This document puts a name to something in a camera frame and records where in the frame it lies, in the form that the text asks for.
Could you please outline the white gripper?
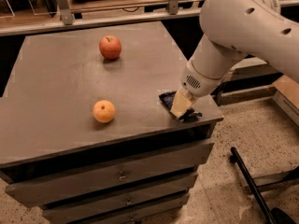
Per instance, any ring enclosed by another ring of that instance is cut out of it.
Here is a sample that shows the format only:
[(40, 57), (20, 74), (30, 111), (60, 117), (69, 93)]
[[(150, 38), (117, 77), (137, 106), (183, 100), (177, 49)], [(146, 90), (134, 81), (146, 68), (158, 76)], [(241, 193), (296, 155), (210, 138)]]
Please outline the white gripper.
[(192, 107), (196, 99), (212, 93), (224, 77), (224, 70), (217, 65), (187, 62), (180, 81), (184, 89), (178, 90), (173, 99), (170, 112), (181, 118)]

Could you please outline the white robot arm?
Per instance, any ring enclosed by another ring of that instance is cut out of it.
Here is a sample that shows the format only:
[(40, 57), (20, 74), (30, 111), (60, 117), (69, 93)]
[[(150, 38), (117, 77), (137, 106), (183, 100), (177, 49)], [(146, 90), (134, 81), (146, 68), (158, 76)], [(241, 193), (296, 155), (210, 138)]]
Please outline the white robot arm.
[(203, 36), (181, 75), (170, 109), (175, 117), (212, 93), (249, 54), (299, 81), (299, 24), (280, 15), (278, 0), (206, 0), (199, 21)]

